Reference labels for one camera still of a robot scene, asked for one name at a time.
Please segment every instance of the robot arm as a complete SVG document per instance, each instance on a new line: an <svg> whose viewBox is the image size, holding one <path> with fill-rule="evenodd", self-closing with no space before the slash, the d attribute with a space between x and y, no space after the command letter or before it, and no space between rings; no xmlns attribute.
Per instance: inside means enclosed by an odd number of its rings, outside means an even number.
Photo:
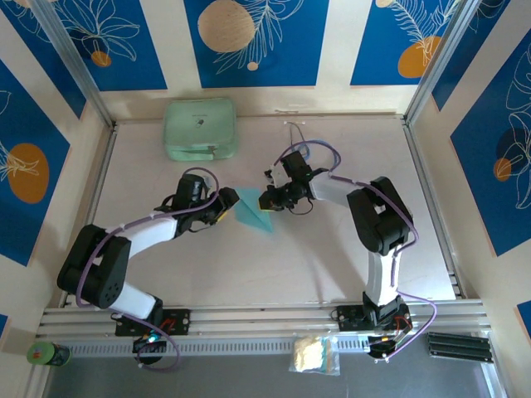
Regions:
<svg viewBox="0 0 531 398"><path fill-rule="evenodd" d="M363 292L363 316L367 322L363 328L386 327L389 320L403 311L405 306L397 295L400 261L400 253L397 250L407 242L407 224L373 190L366 187L360 189L348 180L334 178L323 168L312 170L299 152L283 157L280 165L284 168L284 173L278 166L265 172L274 185L269 185L262 194L261 209L292 209L303 198L331 201L348 207L358 237L369 252L368 283ZM412 221L410 213L388 178L380 177L372 181L371 187L388 197Z"/></svg>
<svg viewBox="0 0 531 398"><path fill-rule="evenodd" d="M217 199L206 208L155 218L160 213L174 213L208 203L209 198L202 198L206 190L202 177L186 174L179 181L177 192L155 209L151 221L133 225L110 238L88 273L81 297L98 308L111 308L117 313L127 313L159 325L162 322L162 300L125 282L129 259L151 246L176 239L190 231L194 221L208 226L216 224L239 200L233 189L225 187L219 190ZM57 278L59 288L71 294L76 293L92 252L114 230L89 225L80 231Z"/></svg>

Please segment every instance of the light green lunch box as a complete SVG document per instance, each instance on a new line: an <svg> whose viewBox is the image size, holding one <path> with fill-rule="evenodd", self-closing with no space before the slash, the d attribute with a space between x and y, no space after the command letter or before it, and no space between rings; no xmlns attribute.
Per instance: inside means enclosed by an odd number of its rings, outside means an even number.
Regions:
<svg viewBox="0 0 531 398"><path fill-rule="evenodd" d="M236 111L228 98L179 100L166 108L164 148L176 161L230 158L236 153Z"/></svg>

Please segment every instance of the purple cable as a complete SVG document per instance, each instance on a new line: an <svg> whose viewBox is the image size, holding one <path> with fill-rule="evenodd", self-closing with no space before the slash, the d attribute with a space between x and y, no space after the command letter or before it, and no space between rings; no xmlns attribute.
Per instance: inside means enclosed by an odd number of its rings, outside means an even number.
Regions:
<svg viewBox="0 0 531 398"><path fill-rule="evenodd" d="M326 143L325 141L321 141L319 139L308 139L305 141L300 141L299 143L294 143L290 145L288 148L284 150L284 152L275 160L273 163L273 166L275 166L283 157L286 155L290 150L296 150L296 147L299 147L300 145L305 145L307 143L314 143L315 145L321 145L322 147L328 148L332 151L334 154L334 165L330 168L330 172L335 170L337 166L341 163L341 155L339 154L338 150L334 148L329 143Z"/></svg>
<svg viewBox="0 0 531 398"><path fill-rule="evenodd" d="M415 334L415 336L413 336L412 338L404 342L395 352L392 352L391 354L389 354L387 358L383 358L380 361L390 360L395 355L397 355L401 350L409 346L415 339L417 339L421 334L423 334L426 329L430 327L430 325L433 323L433 321L435 320L437 316L437 306L431 300L428 300L427 298L413 296L412 294L407 294L407 293L403 293L399 291L397 291L397 293L400 294L401 296L406 296L410 299L419 300L419 301L423 301L426 304L430 304L431 307L433 308L433 314L431 315L430 319L428 319L428 322L424 323L424 326L420 328L420 330Z"/></svg>
<svg viewBox="0 0 531 398"><path fill-rule="evenodd" d="M395 250L395 252L392 255L392 264L391 264L391 287L395 287L395 273L397 269L397 256L408 247L411 247L415 245L418 242L418 231L413 225L413 223L409 220L409 217L406 216L406 214L398 208L398 206L391 200L389 197L387 197L383 192L381 192L379 189L373 187L370 184L366 184L365 182L354 182L349 178L346 177L340 177L340 176L330 176L330 178L342 182L348 182L353 185L358 185L360 187L367 188L368 190L374 192L377 196L381 197L392 209L404 220L406 225L409 227L409 229L412 231L413 236L415 239L409 243L406 243L404 246L402 246L400 249Z"/></svg>
<svg viewBox="0 0 531 398"><path fill-rule="evenodd" d="M115 236L116 234L118 234L118 233L120 233L122 231L128 230L129 228L132 228L134 226L139 226L139 225L141 225L141 224L143 224L145 222L151 221L151 220L157 220L159 218L169 218L169 217L172 217L172 216L179 216L181 214L187 214L187 213L191 213L191 212L194 212L194 211L199 211L199 210L205 209L205 208L209 207L217 199L217 197L219 195L219 181L217 180L217 177L214 175L214 173L211 172L210 170L207 170L204 167L190 167L188 170L186 170L183 173L183 175L188 174L189 172L191 172L193 170L199 170L199 171L202 171L202 172L207 172L214 179L214 182L216 183L216 191L214 192L214 194L212 195L210 200L207 203L205 203L204 205L197 206L197 207L192 207L190 209L172 211L170 213L159 213L157 215L154 215L153 217L146 216L146 217L141 218L141 219L139 219L137 221L132 221L132 222L130 222L128 224L125 224L123 227L121 226L119 228L116 228L115 230L113 230L109 234L107 234L105 236L105 238L103 238L101 240L101 242L96 246L96 248L94 249L94 251L90 255L89 260L87 261L87 263L85 265L85 268L83 269L83 272L81 273L80 282L78 283L77 289L76 289L76 304L77 304L78 307L80 307L80 308L92 307L91 304L84 304L84 303L81 302L81 292L83 291L83 287L85 286L86 278L87 278L87 276L89 274L90 268L92 267L92 265L94 263L95 258L97 257L97 255L100 253L100 251L103 249L103 247L109 241L110 238L112 238L113 236ZM177 345L177 343L167 333L162 331L160 328L157 328L155 325L153 325L153 324L151 324L149 322L146 322L146 321L144 321L142 319L137 319L136 317L134 317L132 315L128 315L127 313L124 313L124 316L126 318L134 320L135 322L139 322L139 323L143 324L144 326L147 326L148 328L152 328L156 332L160 333L162 336L167 338L168 341L170 341L172 343L172 345L175 347L175 349L177 351L177 354L178 354L178 345ZM152 368L152 367L147 367L147 366L144 366L144 368L145 369L149 369L150 371L171 371L177 366L177 364L178 364L178 359L177 359L176 363L174 363L171 366L165 367L165 368L158 369L158 368Z"/></svg>
<svg viewBox="0 0 531 398"><path fill-rule="evenodd" d="M406 214L404 214L404 212L402 210L400 210L398 208L398 206L389 197L387 197L383 192L381 192L379 189L373 187L372 185L366 184L365 182L354 182L354 181L352 181L352 180L350 180L348 178L345 178L345 177L330 176L330 178L333 178L334 180L338 180L338 181L342 181L342 182L351 183L351 184L354 184L354 185L359 185L360 187L367 188L367 189L371 190L372 192L374 192L376 195L381 197L390 207L392 207L392 209L400 216L400 218L402 218L404 220L404 222L407 224L407 226L409 227L409 229L412 231L413 235L415 236L415 240L414 241L402 246L399 250L396 250L395 253L392 256L391 286L394 288L396 256L402 250L406 249L407 247L411 247L411 246L415 245L418 242L419 236L418 236L417 229L415 228L413 223L409 220L409 218L406 216ZM404 348L409 346L416 338L418 338L426 329L428 329L430 327L430 325L433 323L433 321L435 320L435 318L437 316L437 306L436 306L436 304L433 303L432 301L428 300L427 298L413 296L412 294L399 292L398 290L397 290L397 293L400 294L401 296L406 296L406 297L408 297L410 299L415 299L415 300L423 301L424 303L430 304L433 307L433 314L431 315L431 317L428 320L428 322L426 322L424 324L424 326L422 326L422 328L417 332L417 334L415 334L415 336L413 336L412 338L410 338L409 340L404 342L404 344L402 344L395 352L391 353L388 357L380 359L379 361L389 361L392 357L397 355L401 350L403 350Z"/></svg>
<svg viewBox="0 0 531 398"><path fill-rule="evenodd" d="M148 371L159 371L159 372L166 372L166 371L174 371L174 370L176 370L178 368L178 366L179 366L180 361L181 361L181 354L179 352L179 347L177 345L177 342L175 340L173 340L164 330L154 326L152 323L146 322L143 319L136 318L133 315L129 315L127 313L124 313L123 315L124 315L124 317L126 317L126 318L128 318L128 319L130 319L132 321L135 321L136 323L140 323L141 325L144 325L144 326L154 330L155 332L160 334L162 337L165 337L166 340L168 340L173 345L173 347L175 348L175 352L177 353L177 356L175 358L175 362L172 363L170 366L166 366L166 367L151 367L151 366L145 366L144 364L142 364L142 362L140 362L140 353L142 352L142 349L140 349L137 352L137 354L136 354L136 362L139 365L142 365L141 366L142 369L146 369Z"/></svg>

